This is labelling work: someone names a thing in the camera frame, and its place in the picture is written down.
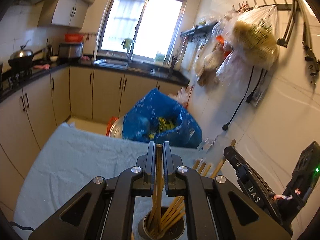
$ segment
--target blue plastic bag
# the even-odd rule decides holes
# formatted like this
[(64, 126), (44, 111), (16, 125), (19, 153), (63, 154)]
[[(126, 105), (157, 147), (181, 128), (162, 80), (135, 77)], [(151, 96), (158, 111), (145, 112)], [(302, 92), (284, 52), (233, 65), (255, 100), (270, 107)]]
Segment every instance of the blue plastic bag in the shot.
[[(176, 120), (176, 127), (157, 133), (150, 140), (149, 134), (159, 126), (158, 117)], [(122, 136), (139, 142), (169, 141), (171, 146), (197, 148), (202, 141), (202, 130), (182, 105), (153, 89), (124, 116)]]

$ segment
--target window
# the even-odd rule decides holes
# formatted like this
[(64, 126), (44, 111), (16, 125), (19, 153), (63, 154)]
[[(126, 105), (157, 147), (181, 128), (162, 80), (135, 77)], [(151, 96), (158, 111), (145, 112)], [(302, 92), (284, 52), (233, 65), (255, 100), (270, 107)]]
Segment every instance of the window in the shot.
[(135, 41), (133, 56), (168, 61), (186, 0), (112, 0), (99, 41), (99, 51), (124, 54), (125, 38)]

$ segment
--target toaster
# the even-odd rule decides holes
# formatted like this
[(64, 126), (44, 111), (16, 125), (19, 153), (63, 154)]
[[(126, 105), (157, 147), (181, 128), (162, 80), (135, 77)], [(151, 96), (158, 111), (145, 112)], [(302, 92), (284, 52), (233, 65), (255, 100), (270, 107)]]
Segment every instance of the toaster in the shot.
[(63, 42), (59, 44), (59, 58), (79, 60), (82, 57), (83, 42)]

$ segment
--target window frame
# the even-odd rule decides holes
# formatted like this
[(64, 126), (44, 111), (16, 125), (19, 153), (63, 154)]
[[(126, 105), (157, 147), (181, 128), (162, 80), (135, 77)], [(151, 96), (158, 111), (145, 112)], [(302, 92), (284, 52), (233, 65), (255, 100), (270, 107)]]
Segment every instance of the window frame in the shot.
[[(99, 56), (105, 56), (109, 52), (109, 53), (111, 53), (111, 55), (113, 57), (121, 57), (121, 58), (123, 58), (123, 57), (126, 56), (127, 53), (120, 52), (120, 51), (114, 51), (114, 50), (103, 50), (103, 49), (101, 49), (102, 40), (103, 40), (103, 37), (104, 37), (104, 33), (105, 33), (105, 30), (106, 30), (107, 22), (109, 20), (111, 8), (113, 6), (114, 1), (115, 0), (111, 0), (110, 1), (110, 4), (108, 6), (108, 10), (106, 12), (106, 16), (103, 19), (103, 25), (102, 25), (102, 28), (101, 28), (99, 41), (98, 41), (98, 55)], [(177, 38), (177, 35), (178, 35), (178, 30), (179, 30), (179, 27), (180, 27), (180, 24), (181, 24), (181, 21), (182, 21), (183, 13), (184, 13), (185, 8), (186, 8), (187, 0), (177, 0), (177, 1), (181, 1), (182, 5), (181, 5), (181, 9), (180, 9), (180, 13), (179, 13), (179, 16), (178, 16), (178, 19), (177, 19), (176, 26), (175, 26), (173, 34), (172, 34), (170, 45), (168, 47), (168, 51), (167, 51), (166, 57), (164, 59), (164, 65), (168, 64), (169, 59), (171, 57), (171, 54), (172, 54), (172, 51), (173, 51), (173, 47), (174, 47), (174, 43), (176, 41), (176, 38)], [(147, 6), (148, 2), (149, 2), (149, 0), (146, 0), (144, 6), (142, 8), (142, 11), (141, 11), (141, 14), (140, 14), (140, 18), (138, 20), (137, 27), (136, 27), (136, 30), (135, 30), (135, 33), (134, 33), (134, 37), (133, 37), (134, 41), (136, 41), (136, 38), (137, 38), (137, 35), (138, 35), (138, 31), (139, 31), (139, 27), (140, 27), (140, 24), (141, 24), (141, 21), (142, 21), (142, 17), (143, 17), (143, 14), (144, 14), (144, 11), (146, 9), (146, 6)], [(134, 50), (133, 50), (133, 59), (143, 60), (143, 61), (153, 61), (154, 60), (153, 58), (148, 58), (148, 57), (144, 57), (144, 56), (135, 55), (134, 54)]]

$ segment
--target metal screw cap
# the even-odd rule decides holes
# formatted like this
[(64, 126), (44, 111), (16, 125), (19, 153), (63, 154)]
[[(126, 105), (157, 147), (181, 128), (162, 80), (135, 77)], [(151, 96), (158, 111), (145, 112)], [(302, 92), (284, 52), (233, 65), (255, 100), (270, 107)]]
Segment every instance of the metal screw cap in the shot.
[(225, 183), (226, 180), (227, 180), (227, 179), (226, 179), (224, 176), (217, 176), (217, 177), (216, 177), (216, 181), (217, 181), (218, 183)]
[(141, 171), (141, 168), (139, 166), (134, 166), (131, 168), (131, 171), (133, 173), (139, 173)]
[(178, 171), (181, 173), (185, 173), (188, 171), (188, 168), (186, 166), (179, 166)]
[(95, 178), (93, 179), (93, 182), (94, 182), (95, 184), (101, 184), (101, 183), (103, 182), (103, 177), (100, 177), (100, 176), (95, 177)]

